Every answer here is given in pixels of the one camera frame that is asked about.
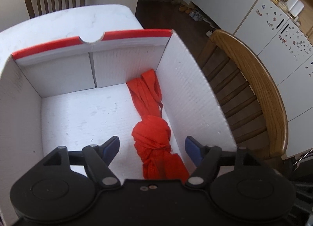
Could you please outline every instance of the screw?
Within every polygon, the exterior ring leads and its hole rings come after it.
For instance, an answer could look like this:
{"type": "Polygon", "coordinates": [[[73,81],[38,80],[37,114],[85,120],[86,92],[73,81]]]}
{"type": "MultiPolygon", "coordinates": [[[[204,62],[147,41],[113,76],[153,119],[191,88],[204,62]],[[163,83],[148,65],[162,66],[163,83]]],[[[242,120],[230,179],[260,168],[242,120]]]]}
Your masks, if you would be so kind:
{"type": "Polygon", "coordinates": [[[149,188],[148,188],[147,186],[141,186],[139,189],[140,189],[141,191],[143,191],[143,192],[146,192],[146,191],[149,190],[149,188]]]}
{"type": "Polygon", "coordinates": [[[105,185],[114,185],[117,183],[117,179],[114,177],[105,177],[104,179],[102,179],[102,183],[104,183],[105,185]]]}
{"type": "Polygon", "coordinates": [[[151,189],[151,190],[155,190],[156,188],[157,188],[157,186],[154,184],[149,185],[149,189],[151,189]]]}
{"type": "Polygon", "coordinates": [[[191,178],[188,179],[188,182],[192,185],[199,185],[199,184],[202,184],[204,180],[201,177],[192,176],[191,178]]]}

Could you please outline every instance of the knotted red fabric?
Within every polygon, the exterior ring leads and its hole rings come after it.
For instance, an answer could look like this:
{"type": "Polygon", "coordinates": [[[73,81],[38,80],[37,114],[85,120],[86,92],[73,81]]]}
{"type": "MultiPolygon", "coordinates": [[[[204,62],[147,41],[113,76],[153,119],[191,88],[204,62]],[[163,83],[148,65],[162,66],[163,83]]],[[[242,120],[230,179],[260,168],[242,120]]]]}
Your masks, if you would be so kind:
{"type": "Polygon", "coordinates": [[[143,162],[145,179],[181,179],[188,171],[178,154],[171,154],[171,130],[162,119],[162,93],[154,70],[126,83],[142,121],[132,131],[135,148],[143,162]]]}

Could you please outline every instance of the white table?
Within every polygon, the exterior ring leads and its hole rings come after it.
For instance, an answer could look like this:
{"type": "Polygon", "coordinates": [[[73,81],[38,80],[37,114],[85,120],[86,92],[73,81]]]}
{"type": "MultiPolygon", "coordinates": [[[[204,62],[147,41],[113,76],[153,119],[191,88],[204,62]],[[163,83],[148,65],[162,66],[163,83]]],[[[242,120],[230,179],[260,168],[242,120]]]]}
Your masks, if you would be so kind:
{"type": "Polygon", "coordinates": [[[143,28],[123,5],[84,6],[26,20],[0,33],[0,73],[9,55],[19,49],[73,36],[94,42],[104,32],[132,29],[143,28]]]}

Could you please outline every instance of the orange slipper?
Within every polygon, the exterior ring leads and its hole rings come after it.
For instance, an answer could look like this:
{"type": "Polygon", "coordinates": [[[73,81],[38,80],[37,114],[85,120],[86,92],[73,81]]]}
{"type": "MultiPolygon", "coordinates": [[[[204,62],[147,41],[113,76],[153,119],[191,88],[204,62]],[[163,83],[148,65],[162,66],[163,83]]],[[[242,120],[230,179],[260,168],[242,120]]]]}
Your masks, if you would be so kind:
{"type": "Polygon", "coordinates": [[[180,12],[184,12],[186,10],[188,10],[188,7],[186,5],[182,5],[182,6],[179,7],[179,11],[180,12]]]}
{"type": "Polygon", "coordinates": [[[193,11],[193,8],[189,8],[187,10],[185,10],[185,13],[190,14],[193,11]]]}

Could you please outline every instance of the red cloth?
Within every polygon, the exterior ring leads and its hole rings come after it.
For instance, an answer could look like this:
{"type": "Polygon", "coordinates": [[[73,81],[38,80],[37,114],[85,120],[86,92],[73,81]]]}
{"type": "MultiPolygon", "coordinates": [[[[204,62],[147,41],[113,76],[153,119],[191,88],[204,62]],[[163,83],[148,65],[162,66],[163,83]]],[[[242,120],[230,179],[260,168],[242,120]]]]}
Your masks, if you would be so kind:
{"type": "Polygon", "coordinates": [[[162,93],[154,70],[126,83],[142,121],[132,131],[135,148],[143,162],[145,179],[181,179],[188,171],[178,154],[171,154],[171,130],[162,119],[162,93]]]}

